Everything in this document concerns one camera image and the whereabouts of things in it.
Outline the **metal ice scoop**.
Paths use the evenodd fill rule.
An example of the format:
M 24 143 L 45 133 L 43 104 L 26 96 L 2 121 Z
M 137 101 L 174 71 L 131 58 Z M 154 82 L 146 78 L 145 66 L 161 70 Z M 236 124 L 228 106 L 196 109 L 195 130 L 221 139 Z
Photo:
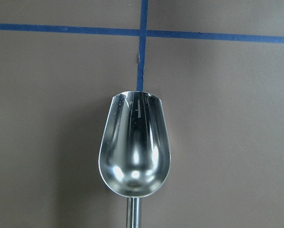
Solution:
M 141 226 L 141 199 L 160 189 L 168 177 L 170 162 L 161 100 L 139 91 L 114 96 L 98 167 L 107 187 L 127 198 L 126 227 Z

